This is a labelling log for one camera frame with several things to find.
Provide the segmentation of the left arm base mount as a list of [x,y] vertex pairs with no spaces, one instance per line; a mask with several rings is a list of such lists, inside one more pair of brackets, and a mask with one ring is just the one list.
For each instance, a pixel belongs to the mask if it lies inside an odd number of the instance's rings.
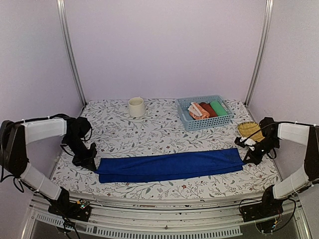
[[48,212],[51,214],[83,222],[89,221],[91,211],[92,207],[89,201],[80,199],[76,202],[71,202],[69,198],[52,200],[48,208]]

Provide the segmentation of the blue towel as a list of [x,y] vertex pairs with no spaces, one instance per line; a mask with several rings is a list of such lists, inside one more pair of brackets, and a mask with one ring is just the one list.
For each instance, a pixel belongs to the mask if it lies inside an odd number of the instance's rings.
[[156,156],[102,158],[100,183],[148,183],[225,174],[243,169],[237,148]]

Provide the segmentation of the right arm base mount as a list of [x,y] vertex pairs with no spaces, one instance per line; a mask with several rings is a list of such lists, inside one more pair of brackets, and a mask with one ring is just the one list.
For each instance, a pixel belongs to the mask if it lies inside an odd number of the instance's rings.
[[253,199],[243,199],[239,204],[239,212],[244,222],[250,222],[279,215],[283,212],[283,200],[256,200],[254,204],[242,206],[244,201],[253,201]]

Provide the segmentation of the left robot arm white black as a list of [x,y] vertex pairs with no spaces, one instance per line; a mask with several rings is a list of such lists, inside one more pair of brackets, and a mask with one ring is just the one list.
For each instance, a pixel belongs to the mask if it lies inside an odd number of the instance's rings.
[[[36,168],[36,191],[56,200],[54,204],[56,210],[63,216],[70,216],[74,212],[74,205],[66,198],[59,197],[62,183],[56,179],[49,180],[49,173],[54,171],[55,165],[58,164],[61,152],[58,145],[61,144],[61,140],[62,136],[50,136],[29,142],[26,146],[26,156],[30,160],[31,166]],[[0,204],[4,207],[29,202],[30,198],[31,193],[19,193],[9,179],[6,179],[4,185],[0,187]]]

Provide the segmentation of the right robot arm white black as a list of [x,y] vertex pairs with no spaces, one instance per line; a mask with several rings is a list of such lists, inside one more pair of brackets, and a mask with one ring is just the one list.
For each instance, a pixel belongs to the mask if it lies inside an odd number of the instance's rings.
[[291,174],[268,187],[258,205],[258,213],[268,217],[281,202],[301,193],[319,181],[319,126],[291,121],[263,118],[259,129],[248,136],[236,138],[236,144],[247,148],[244,163],[261,163],[265,155],[277,149],[280,166],[287,166]]

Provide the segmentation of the light blue plastic basket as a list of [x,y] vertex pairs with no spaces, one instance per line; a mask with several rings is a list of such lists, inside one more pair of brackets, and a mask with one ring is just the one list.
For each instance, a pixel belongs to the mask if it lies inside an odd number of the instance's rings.
[[[195,120],[189,115],[188,107],[191,102],[196,103],[210,103],[212,101],[217,101],[227,112],[224,116],[217,116],[208,119]],[[176,100],[177,110],[179,119],[181,120],[186,131],[205,129],[210,127],[224,126],[230,123],[234,118],[234,113],[230,107],[226,104],[223,98],[219,95],[212,96],[201,96],[201,97],[188,97],[179,98]]]

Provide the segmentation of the orange bunny pattern towel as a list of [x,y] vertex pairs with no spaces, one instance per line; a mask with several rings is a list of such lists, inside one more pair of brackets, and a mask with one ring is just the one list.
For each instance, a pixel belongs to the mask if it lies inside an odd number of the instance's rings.
[[187,110],[194,120],[203,120],[210,117],[209,112],[196,102],[191,102]]

